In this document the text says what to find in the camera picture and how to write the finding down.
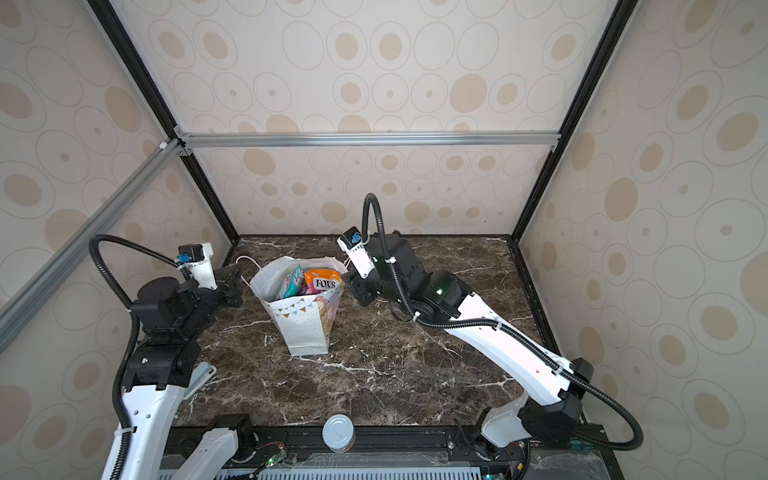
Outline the left diagonal aluminium rail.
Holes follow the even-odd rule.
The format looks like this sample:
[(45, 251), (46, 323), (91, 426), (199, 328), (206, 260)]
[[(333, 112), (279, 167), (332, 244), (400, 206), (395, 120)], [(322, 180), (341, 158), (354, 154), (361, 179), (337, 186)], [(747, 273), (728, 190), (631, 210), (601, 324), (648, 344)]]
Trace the left diagonal aluminium rail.
[(62, 283), (88, 255), (91, 237), (108, 232), (165, 168), (180, 156), (181, 144), (169, 139), (89, 217), (81, 228), (22, 286), (1, 311), (1, 349), (6, 350)]

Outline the white paper bag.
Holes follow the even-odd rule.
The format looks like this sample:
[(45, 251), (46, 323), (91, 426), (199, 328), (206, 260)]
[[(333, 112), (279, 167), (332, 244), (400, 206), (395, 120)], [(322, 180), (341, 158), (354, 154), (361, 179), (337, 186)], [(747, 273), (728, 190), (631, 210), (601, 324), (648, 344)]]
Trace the white paper bag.
[(294, 259), (280, 257), (264, 267), (247, 282), (274, 320), (293, 356), (324, 355), (328, 352), (329, 335), (344, 290), (344, 282), (336, 288), (316, 295), (279, 299), (284, 277), (300, 265), (303, 273), (309, 269), (328, 268), (341, 275), (347, 271), (333, 257)]

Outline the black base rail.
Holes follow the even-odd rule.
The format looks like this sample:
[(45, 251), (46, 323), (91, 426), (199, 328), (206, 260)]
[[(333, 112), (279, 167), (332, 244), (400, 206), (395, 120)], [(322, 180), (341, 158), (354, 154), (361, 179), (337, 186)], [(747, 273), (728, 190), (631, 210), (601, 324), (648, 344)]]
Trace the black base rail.
[(614, 453), (574, 439), (564, 448), (537, 440), (481, 457), (468, 427), (358, 426), (352, 447), (332, 451), (318, 426), (256, 428), (257, 448), (227, 461), (212, 479), (620, 479)]

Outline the white round cap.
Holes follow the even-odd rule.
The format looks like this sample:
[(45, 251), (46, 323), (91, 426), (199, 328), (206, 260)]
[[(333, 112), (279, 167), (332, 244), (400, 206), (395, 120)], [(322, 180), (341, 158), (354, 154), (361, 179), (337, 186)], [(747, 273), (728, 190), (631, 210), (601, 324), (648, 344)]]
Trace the white round cap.
[(344, 414), (331, 416), (323, 425), (322, 439), (333, 452), (345, 453), (355, 442), (356, 431), (352, 420)]

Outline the teal Fox's candy packet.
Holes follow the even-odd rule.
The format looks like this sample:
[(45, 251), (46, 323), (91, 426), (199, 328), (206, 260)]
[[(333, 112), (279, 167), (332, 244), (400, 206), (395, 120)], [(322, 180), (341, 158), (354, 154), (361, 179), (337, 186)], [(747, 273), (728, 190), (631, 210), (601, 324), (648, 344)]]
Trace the teal Fox's candy packet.
[(287, 299), (301, 294), (305, 277), (300, 265), (296, 265), (285, 277), (281, 284), (278, 298)]

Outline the horizontal aluminium rail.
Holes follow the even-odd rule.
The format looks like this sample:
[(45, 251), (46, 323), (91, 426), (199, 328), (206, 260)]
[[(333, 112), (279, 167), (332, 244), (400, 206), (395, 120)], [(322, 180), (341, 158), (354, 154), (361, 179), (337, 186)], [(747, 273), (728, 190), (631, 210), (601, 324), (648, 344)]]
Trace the horizontal aluminium rail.
[(556, 131), (384, 132), (384, 133), (185, 133), (181, 140), (192, 148), (283, 147), (402, 147), (557, 145)]

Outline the left black frame post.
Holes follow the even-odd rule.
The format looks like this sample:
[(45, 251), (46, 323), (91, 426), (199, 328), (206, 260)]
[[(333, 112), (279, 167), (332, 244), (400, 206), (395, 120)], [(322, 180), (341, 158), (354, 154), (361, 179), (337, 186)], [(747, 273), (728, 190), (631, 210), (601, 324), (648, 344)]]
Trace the left black frame post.
[(225, 211), (222, 202), (214, 191), (208, 176), (194, 152), (180, 136), (180, 126), (171, 112), (165, 97), (147, 69), (139, 51), (136, 49), (133, 40), (119, 19), (118, 12), (110, 1), (88, 0), (87, 4), (149, 106), (154, 118), (158, 121), (161, 130), (171, 140), (180, 142), (183, 147), (183, 153), (180, 155), (182, 163), (225, 236), (231, 244), (235, 244), (240, 238), (237, 229)]

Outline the right black frame post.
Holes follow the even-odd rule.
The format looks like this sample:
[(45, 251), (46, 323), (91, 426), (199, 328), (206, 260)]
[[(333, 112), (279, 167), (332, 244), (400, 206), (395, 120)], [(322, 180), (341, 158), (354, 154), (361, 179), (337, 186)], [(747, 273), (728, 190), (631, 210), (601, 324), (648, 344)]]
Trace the right black frame post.
[(560, 127), (558, 143), (546, 157), (520, 218), (511, 234), (512, 245), (518, 245), (522, 240), (638, 4), (638, 0), (620, 0), (616, 2), (615, 8), (597, 43), (594, 54), (587, 65), (586, 72), (576, 89), (575, 96)]

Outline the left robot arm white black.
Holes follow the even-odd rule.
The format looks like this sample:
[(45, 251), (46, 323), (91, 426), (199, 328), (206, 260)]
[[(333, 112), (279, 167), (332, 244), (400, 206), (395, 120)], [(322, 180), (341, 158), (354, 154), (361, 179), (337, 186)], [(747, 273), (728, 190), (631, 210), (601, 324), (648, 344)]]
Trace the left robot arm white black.
[[(143, 285), (130, 298), (104, 260), (104, 242), (138, 251), (181, 273)], [(170, 258), (109, 234), (89, 241), (91, 260), (123, 304), (131, 332), (111, 391), (119, 425), (103, 471), (105, 479), (153, 479), (181, 401), (201, 354), (198, 339), (224, 308), (242, 305), (241, 271), (213, 268), (210, 244), (186, 244)]]

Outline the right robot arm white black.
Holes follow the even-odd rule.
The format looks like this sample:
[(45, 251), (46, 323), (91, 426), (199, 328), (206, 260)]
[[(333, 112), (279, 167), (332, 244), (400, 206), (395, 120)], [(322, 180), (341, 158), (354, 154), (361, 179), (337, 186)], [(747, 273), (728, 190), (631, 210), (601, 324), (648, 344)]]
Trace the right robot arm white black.
[[(588, 361), (568, 360), (537, 344), (456, 274), (426, 271), (410, 243), (397, 231), (387, 232), (374, 193), (363, 201), (361, 226), (342, 234), (338, 245), (352, 263), (351, 271), (342, 277), (360, 305), (386, 300), (398, 319), (448, 332), (523, 388), (516, 400), (482, 414), (473, 446), (483, 455), (529, 439), (558, 446), (579, 439), (613, 451), (642, 446), (640, 423), (613, 397), (592, 385), (593, 367)], [(585, 396), (617, 413), (630, 428), (630, 438), (610, 441), (589, 434), (579, 422)]]

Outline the light green plastic piece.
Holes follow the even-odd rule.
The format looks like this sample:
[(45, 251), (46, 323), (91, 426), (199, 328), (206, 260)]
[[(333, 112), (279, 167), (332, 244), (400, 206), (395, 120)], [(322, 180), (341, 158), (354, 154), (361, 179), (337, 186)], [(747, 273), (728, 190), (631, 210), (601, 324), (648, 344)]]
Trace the light green plastic piece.
[(198, 364), (192, 371), (190, 383), (185, 390), (183, 399), (189, 400), (192, 398), (199, 390), (208, 384), (216, 374), (217, 368), (214, 365), (208, 362), (201, 362)]

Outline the purple candy packet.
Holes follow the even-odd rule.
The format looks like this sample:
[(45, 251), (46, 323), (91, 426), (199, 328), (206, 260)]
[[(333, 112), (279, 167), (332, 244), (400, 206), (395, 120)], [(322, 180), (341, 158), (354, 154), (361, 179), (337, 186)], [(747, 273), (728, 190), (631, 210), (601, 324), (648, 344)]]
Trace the purple candy packet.
[(318, 290), (313, 285), (304, 285), (299, 292), (300, 296), (316, 295)]

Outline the black frame post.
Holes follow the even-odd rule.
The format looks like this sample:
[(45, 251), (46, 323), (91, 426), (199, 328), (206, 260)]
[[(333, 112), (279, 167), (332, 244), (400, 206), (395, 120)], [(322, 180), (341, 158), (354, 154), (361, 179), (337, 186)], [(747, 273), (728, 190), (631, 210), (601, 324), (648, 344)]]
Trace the black frame post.
[(171, 112), (165, 97), (147, 69), (139, 51), (136, 49), (133, 40), (119, 19), (118, 12), (110, 1), (88, 0), (87, 4), (149, 106), (154, 118), (158, 121), (161, 130), (171, 140), (180, 142), (183, 147), (183, 153), (180, 155), (182, 163), (225, 236), (231, 244), (235, 244), (240, 238), (237, 229), (225, 211), (222, 202), (214, 191), (208, 176), (194, 152), (180, 136), (180, 126)]
[(597, 43), (594, 54), (587, 65), (586, 72), (576, 89), (575, 96), (560, 127), (558, 143), (546, 157), (520, 218), (511, 234), (512, 245), (518, 245), (522, 240), (638, 4), (638, 0), (620, 0), (616, 2), (615, 8)]

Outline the orange red Fox's packet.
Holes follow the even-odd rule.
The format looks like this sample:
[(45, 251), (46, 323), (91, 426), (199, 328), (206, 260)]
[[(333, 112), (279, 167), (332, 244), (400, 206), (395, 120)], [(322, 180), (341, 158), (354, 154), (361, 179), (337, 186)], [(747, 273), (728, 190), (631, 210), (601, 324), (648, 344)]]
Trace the orange red Fox's packet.
[(305, 285), (313, 285), (318, 293), (332, 290), (342, 283), (341, 274), (333, 269), (315, 268), (304, 272)]

